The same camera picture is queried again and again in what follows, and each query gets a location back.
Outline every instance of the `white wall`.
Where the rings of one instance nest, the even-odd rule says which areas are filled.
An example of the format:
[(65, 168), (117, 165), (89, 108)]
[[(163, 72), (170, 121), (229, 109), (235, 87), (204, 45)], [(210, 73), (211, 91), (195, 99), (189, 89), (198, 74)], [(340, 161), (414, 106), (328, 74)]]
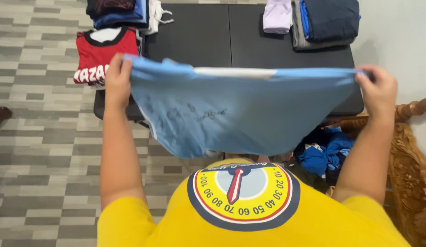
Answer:
[[(426, 98), (426, 0), (359, 0), (356, 65), (378, 64), (399, 81), (397, 104)], [(426, 114), (410, 120), (426, 155)]]

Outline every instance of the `red needle graphic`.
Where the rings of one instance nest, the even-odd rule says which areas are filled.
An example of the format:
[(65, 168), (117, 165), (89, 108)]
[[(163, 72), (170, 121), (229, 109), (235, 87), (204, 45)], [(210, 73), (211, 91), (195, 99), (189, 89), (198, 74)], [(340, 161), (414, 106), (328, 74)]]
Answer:
[(235, 203), (239, 199), (239, 189), (242, 183), (242, 169), (236, 169), (235, 174), (233, 176), (233, 180), (231, 181), (230, 189), (228, 190), (228, 202), (230, 205)]

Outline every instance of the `dark blue folded shirt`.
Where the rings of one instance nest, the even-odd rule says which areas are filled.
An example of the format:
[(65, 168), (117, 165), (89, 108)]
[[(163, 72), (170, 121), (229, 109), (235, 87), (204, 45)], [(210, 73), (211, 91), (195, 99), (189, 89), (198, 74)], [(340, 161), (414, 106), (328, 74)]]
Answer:
[(303, 0), (309, 20), (309, 42), (351, 39), (358, 36), (357, 0)]

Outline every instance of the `hand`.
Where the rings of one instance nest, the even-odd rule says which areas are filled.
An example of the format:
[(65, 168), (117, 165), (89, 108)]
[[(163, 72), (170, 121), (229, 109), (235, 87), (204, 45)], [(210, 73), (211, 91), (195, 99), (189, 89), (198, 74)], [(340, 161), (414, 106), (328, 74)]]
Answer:
[(370, 119), (373, 121), (394, 122), (394, 108), (397, 96), (397, 80), (384, 69), (376, 65), (358, 66), (371, 76), (363, 73), (355, 76), (355, 81), (361, 86), (364, 104)]
[(124, 112), (129, 104), (129, 77), (132, 70), (132, 61), (126, 59), (123, 62), (123, 56), (123, 53), (115, 54), (106, 72), (105, 111), (116, 110)]

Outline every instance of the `black table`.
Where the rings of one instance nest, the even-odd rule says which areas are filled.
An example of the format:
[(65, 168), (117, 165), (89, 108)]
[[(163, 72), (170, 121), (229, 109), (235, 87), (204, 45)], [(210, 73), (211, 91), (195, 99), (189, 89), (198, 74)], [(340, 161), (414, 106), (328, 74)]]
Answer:
[[(305, 68), (354, 66), (350, 46), (316, 51), (294, 51), (292, 35), (263, 32), (265, 5), (163, 3), (163, 19), (175, 22), (160, 25), (159, 33), (146, 37), (150, 59), (171, 58), (195, 67)], [(361, 91), (356, 91), (331, 116), (356, 115), (364, 109)], [(94, 113), (103, 119), (104, 91), (95, 94)], [(129, 120), (142, 121), (132, 97), (126, 109)]]

